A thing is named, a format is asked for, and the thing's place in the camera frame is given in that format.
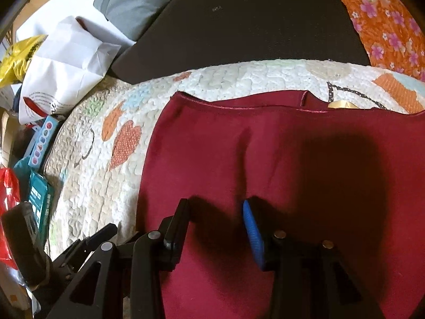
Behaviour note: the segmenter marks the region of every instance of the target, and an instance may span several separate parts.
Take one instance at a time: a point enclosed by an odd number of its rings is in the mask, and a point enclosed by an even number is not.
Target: red fabric
[[[11,208],[20,203],[19,182],[10,168],[0,169],[0,217]],[[9,250],[6,236],[0,222],[0,262],[18,269],[13,259],[12,253]]]
[[[258,196],[274,228],[334,241],[385,317],[408,318],[425,292],[424,127],[425,113],[327,110],[302,91],[215,103],[176,93],[137,208],[149,231],[190,198],[181,262],[162,286],[167,317],[265,317],[273,273],[255,265],[241,214]]]

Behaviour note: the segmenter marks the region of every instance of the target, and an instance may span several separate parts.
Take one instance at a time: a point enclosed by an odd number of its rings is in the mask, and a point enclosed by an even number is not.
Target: orange heart pattern
[[[112,111],[108,114],[108,116],[105,117],[105,120],[103,120],[103,127],[102,127],[103,141],[107,141],[112,137],[112,134],[116,128],[116,124],[118,123],[118,120],[120,119],[121,115],[124,113],[121,110],[121,107],[123,104],[124,104],[124,101],[122,101],[114,109],[112,109]]]
[[[133,126],[133,120],[128,120],[121,127],[113,142],[112,157],[109,170],[123,164],[134,152],[142,135],[142,127]]]
[[[387,91],[409,114],[419,113],[424,110],[422,104],[417,100],[416,92],[407,89],[403,84],[398,82],[392,74],[382,74],[375,80],[372,80],[372,82]]]
[[[180,82],[183,79],[187,79],[187,78],[189,78],[190,74],[192,74],[192,72],[183,72],[182,74],[175,76],[173,78],[173,82]]]

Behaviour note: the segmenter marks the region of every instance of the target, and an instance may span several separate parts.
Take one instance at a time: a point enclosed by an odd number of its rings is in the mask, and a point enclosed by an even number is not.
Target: white paper bag
[[[102,80],[119,50],[93,37],[73,16],[62,20],[33,56],[22,84],[19,122],[43,118],[25,101],[48,115],[68,113]]]

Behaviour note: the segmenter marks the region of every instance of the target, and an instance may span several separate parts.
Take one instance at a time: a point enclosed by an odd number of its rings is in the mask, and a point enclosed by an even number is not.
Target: teal box
[[[53,195],[53,187],[48,184],[44,177],[32,170],[29,178],[28,201],[32,204],[39,238],[43,246],[47,241],[50,205]]]
[[[37,140],[31,152],[28,165],[35,170],[39,170],[44,159],[44,154],[48,148],[50,141],[59,125],[59,121],[50,115],[44,120],[43,127],[38,133]]]

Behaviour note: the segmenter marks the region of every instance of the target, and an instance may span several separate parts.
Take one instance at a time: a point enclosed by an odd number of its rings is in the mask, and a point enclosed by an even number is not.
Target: bed
[[[425,84],[382,68],[316,60],[212,66],[130,85],[107,76],[61,127],[45,163],[55,188],[46,250],[52,259],[107,223],[114,242],[134,233],[144,159],[155,122],[177,90],[215,101],[275,90],[309,90],[328,102],[402,114],[424,110]]]

